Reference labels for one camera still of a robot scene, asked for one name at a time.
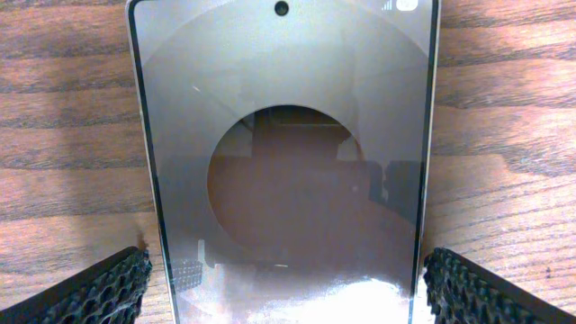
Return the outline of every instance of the phone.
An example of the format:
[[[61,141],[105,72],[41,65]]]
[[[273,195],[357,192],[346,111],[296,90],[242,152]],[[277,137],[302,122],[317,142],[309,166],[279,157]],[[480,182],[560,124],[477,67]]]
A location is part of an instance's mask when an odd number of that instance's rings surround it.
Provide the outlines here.
[[[439,11],[128,2],[176,322],[411,322]]]

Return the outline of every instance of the black dot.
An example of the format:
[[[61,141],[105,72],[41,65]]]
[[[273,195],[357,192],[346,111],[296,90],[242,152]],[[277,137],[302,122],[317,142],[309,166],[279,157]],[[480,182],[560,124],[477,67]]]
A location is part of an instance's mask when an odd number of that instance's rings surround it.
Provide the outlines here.
[[[286,14],[288,14],[289,10],[290,7],[285,1],[278,1],[274,6],[274,11],[276,11],[276,14],[278,14],[279,16],[285,16]]]

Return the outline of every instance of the wood grain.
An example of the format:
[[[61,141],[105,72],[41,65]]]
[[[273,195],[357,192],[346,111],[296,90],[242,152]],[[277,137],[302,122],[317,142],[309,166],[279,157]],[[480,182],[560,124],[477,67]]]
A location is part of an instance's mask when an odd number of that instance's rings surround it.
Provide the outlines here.
[[[143,235],[171,320],[124,1],[0,4],[0,308]],[[576,314],[576,4],[443,2],[423,252]]]

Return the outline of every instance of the wooden table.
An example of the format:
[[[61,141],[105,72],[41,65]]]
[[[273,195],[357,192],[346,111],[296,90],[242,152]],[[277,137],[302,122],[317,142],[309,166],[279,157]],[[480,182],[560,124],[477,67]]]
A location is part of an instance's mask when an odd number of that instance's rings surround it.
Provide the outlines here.
[[[120,0],[0,4],[0,308],[148,243],[171,319]],[[576,4],[446,0],[424,252],[576,313]]]

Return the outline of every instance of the front camera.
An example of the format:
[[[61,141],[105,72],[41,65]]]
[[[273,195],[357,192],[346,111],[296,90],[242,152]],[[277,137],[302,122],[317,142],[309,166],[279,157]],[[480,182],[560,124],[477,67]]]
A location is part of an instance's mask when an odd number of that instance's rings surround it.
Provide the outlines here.
[[[276,14],[278,14],[281,17],[288,14],[288,10],[290,10],[290,7],[284,1],[278,1],[274,6],[274,11],[276,11]]]

